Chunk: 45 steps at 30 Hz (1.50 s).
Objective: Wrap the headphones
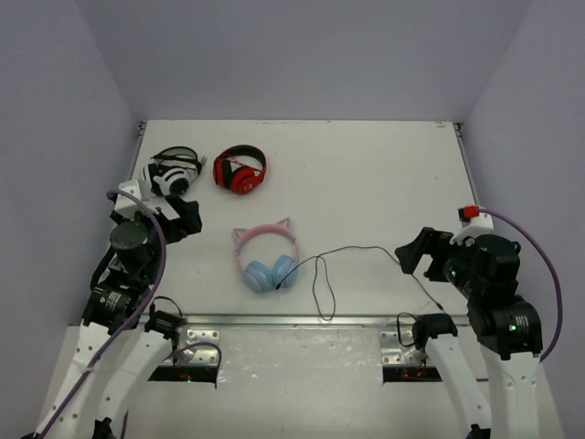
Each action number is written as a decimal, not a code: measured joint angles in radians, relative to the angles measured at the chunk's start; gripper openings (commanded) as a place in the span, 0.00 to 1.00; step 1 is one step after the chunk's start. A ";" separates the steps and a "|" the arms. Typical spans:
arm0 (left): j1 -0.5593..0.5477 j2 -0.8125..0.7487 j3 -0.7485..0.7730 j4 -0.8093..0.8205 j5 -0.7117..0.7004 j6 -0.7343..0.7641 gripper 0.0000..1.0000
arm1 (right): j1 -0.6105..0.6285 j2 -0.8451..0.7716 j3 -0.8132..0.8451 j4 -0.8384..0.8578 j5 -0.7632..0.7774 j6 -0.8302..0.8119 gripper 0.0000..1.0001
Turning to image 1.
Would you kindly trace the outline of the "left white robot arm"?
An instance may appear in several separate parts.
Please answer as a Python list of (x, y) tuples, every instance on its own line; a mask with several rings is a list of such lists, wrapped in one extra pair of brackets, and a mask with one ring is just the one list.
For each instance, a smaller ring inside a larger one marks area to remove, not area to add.
[(111, 214), (109, 248), (90, 280), (73, 357), (33, 438), (121, 437), (132, 400), (172, 355), (185, 324), (180, 316), (154, 310), (152, 301), (168, 245), (202, 230), (198, 203), (165, 197), (177, 215), (169, 219), (120, 189), (108, 197), (127, 198), (135, 210)]

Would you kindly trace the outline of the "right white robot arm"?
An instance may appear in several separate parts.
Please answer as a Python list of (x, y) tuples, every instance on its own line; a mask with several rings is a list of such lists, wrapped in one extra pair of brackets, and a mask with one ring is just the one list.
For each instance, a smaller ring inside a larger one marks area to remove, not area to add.
[(414, 346), (439, 372), (464, 438), (538, 438), (537, 369), (543, 342), (536, 308), (516, 292), (521, 246), (494, 234), (463, 243), (452, 237), (425, 227), (395, 254), (405, 274), (414, 272), (422, 256), (430, 256), (425, 277), (451, 284), (466, 299), (489, 392), (481, 391), (450, 316), (415, 317)]

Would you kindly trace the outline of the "pink blue cat-ear headphones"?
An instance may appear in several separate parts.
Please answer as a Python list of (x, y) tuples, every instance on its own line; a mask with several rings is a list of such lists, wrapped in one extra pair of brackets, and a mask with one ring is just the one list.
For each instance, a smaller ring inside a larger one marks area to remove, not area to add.
[[(290, 217), (274, 223), (261, 224), (250, 229), (236, 228), (232, 231), (235, 241), (235, 261), (245, 284), (255, 293), (268, 293), (287, 288), (296, 282), (298, 267), (300, 266), (301, 251)], [(269, 268), (259, 261), (242, 264), (241, 253), (245, 245), (252, 239), (265, 235), (277, 234), (291, 242), (294, 255), (281, 255), (274, 265)]]

